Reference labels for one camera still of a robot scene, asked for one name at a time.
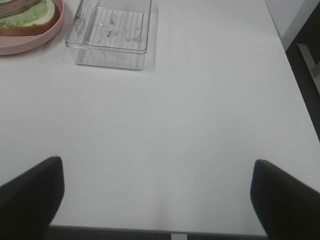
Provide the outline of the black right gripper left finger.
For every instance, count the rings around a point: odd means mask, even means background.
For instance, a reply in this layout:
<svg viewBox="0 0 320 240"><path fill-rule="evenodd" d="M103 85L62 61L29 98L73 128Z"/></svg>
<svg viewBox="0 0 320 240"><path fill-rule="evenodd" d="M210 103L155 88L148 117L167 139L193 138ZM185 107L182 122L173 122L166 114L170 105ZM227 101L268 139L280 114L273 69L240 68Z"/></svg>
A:
<svg viewBox="0 0 320 240"><path fill-rule="evenodd" d="M0 238L41 240L65 192L63 162L51 156L0 187Z"/></svg>

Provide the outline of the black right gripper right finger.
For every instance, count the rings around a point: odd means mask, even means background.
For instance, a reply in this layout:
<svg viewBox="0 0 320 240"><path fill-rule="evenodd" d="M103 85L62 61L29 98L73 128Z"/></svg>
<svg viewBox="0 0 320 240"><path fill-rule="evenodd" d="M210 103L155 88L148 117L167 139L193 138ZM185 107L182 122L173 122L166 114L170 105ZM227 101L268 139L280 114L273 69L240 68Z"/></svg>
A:
<svg viewBox="0 0 320 240"><path fill-rule="evenodd" d="M320 238L319 192L273 163L255 161L250 199L268 239Z"/></svg>

